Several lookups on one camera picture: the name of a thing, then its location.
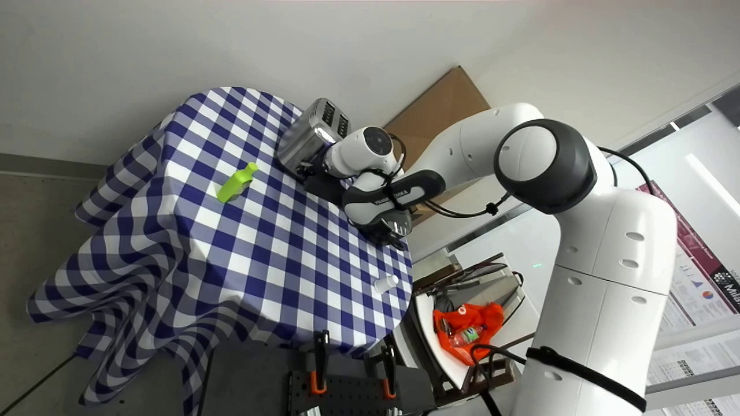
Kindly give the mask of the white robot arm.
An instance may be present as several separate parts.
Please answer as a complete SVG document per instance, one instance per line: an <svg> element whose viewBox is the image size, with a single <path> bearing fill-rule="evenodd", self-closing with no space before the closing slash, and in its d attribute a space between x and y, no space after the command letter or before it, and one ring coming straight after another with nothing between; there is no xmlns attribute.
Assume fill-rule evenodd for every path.
<svg viewBox="0 0 740 416"><path fill-rule="evenodd" d="M492 176L508 196L559 225L559 247L511 416L642 416L665 308L678 220L650 191L612 182L604 152L533 103L467 115L401 168L376 126L332 129L298 158L339 182L339 210L365 234L401 240L388 220Z"/></svg>

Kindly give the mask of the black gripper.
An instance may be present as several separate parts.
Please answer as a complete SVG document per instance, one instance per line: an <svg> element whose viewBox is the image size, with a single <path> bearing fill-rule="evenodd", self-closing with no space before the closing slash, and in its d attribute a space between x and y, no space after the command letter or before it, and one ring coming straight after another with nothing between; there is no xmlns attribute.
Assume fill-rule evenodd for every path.
<svg viewBox="0 0 740 416"><path fill-rule="evenodd" d="M339 203L345 195L343 180L331 176L319 158L302 162L302 187L331 203Z"/></svg>

